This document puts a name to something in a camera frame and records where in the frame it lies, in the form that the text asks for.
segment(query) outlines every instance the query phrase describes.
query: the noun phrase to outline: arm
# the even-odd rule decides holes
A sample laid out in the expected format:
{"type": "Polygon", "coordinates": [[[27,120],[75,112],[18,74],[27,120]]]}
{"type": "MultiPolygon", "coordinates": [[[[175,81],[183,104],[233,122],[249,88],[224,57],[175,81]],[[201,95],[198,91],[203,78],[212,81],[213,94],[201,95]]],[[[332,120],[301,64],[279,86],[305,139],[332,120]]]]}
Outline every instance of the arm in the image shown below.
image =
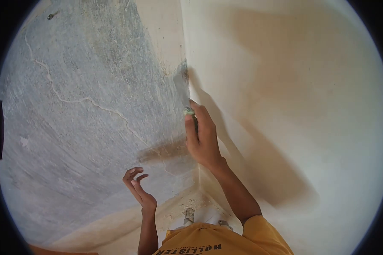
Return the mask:
{"type": "Polygon", "coordinates": [[[155,213],[158,203],[156,199],[151,194],[146,193],[140,185],[140,180],[148,175],[141,175],[136,180],[133,179],[141,172],[143,172],[143,168],[141,167],[132,168],[126,172],[122,180],[142,206],[142,226],[140,227],[138,255],[152,255],[159,248],[155,223],[155,213]]]}
{"type": "Polygon", "coordinates": [[[190,115],[184,117],[187,134],[187,148],[192,157],[208,168],[223,189],[224,195],[236,217],[244,226],[255,215],[262,215],[255,198],[231,171],[225,158],[220,155],[216,126],[204,106],[190,101],[199,121],[199,133],[196,134],[194,121],[190,115]]]}

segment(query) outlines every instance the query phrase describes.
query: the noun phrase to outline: left hand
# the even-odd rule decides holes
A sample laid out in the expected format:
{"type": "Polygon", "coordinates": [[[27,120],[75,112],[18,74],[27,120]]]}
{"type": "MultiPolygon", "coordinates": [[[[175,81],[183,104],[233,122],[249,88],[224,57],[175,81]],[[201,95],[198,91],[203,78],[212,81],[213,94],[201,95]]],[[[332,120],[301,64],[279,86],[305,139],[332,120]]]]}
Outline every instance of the left hand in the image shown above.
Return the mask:
{"type": "Polygon", "coordinates": [[[138,200],[140,205],[142,206],[142,213],[146,214],[155,214],[156,207],[158,206],[158,202],[156,199],[149,193],[146,193],[142,186],[140,185],[140,180],[147,177],[147,174],[139,176],[136,180],[133,178],[138,174],[142,173],[142,167],[134,167],[126,171],[125,176],[122,178],[123,183],[129,188],[132,195],[138,200]]]}

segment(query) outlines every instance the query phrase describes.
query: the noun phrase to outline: foot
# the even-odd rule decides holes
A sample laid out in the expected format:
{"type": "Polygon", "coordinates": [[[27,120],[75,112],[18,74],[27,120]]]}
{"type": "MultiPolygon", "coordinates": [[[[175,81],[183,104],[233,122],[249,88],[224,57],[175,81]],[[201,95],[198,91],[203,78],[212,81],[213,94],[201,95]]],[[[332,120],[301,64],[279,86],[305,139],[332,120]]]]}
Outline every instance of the foot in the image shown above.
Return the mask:
{"type": "Polygon", "coordinates": [[[194,209],[193,208],[186,208],[186,211],[184,212],[184,214],[186,215],[186,220],[194,222],[194,209]]]}
{"type": "Polygon", "coordinates": [[[228,227],[229,230],[233,230],[232,227],[230,227],[230,225],[228,224],[228,222],[226,222],[225,220],[219,220],[219,225],[220,226],[225,226],[225,227],[228,227]]]}

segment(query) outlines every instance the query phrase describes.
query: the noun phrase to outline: person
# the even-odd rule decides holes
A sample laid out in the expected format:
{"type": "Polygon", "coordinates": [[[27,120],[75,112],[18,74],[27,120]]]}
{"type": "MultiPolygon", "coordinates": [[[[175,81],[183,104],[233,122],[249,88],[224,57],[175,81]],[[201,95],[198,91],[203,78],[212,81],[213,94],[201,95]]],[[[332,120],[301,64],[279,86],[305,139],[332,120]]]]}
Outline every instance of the person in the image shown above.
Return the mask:
{"type": "Polygon", "coordinates": [[[288,244],[277,230],[262,216],[255,198],[231,171],[225,158],[220,155],[216,126],[204,106],[190,101],[190,106],[198,120],[198,133],[191,115],[184,117],[186,146],[191,156],[206,167],[220,183],[221,188],[235,216],[243,225],[243,234],[230,228],[213,224],[193,223],[187,217],[184,228],[168,231],[162,246],[158,247],[158,234],[155,224],[156,199],[146,193],[140,181],[147,177],[141,167],[126,172],[123,181],[142,205],[142,226],[138,255],[292,255],[288,244]]]}

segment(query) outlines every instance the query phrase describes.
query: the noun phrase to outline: fingers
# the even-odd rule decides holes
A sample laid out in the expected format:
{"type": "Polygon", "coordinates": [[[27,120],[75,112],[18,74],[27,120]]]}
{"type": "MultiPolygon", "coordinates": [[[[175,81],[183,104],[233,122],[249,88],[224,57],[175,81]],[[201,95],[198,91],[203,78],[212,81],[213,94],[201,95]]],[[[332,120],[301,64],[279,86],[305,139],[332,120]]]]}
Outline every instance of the fingers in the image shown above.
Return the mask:
{"type": "Polygon", "coordinates": [[[138,173],[141,173],[141,172],[143,172],[142,167],[131,168],[128,171],[126,171],[125,176],[122,178],[122,181],[128,187],[129,191],[131,191],[132,195],[136,198],[136,200],[142,204],[142,197],[135,190],[133,184],[131,183],[131,181],[133,180],[133,177],[135,177],[138,173]]]}
{"type": "Polygon", "coordinates": [[[191,115],[184,116],[184,127],[186,129],[187,146],[197,146],[199,140],[197,138],[196,127],[191,115]]]}
{"type": "Polygon", "coordinates": [[[147,193],[143,190],[142,186],[138,181],[132,180],[131,181],[133,187],[135,188],[135,191],[139,194],[141,198],[143,198],[147,193]]]}
{"type": "Polygon", "coordinates": [[[140,183],[140,180],[142,180],[143,178],[148,177],[148,176],[149,176],[149,175],[141,175],[141,176],[139,176],[139,177],[136,179],[136,181],[140,183]]]}
{"type": "Polygon", "coordinates": [[[210,121],[212,121],[209,112],[203,105],[199,105],[198,103],[190,99],[190,107],[194,110],[194,115],[199,121],[199,125],[201,124],[204,126],[210,121]]]}
{"type": "Polygon", "coordinates": [[[129,182],[133,179],[133,177],[135,177],[138,173],[141,173],[141,172],[143,172],[142,167],[131,168],[128,171],[126,171],[125,175],[122,178],[122,181],[125,183],[129,182]]]}

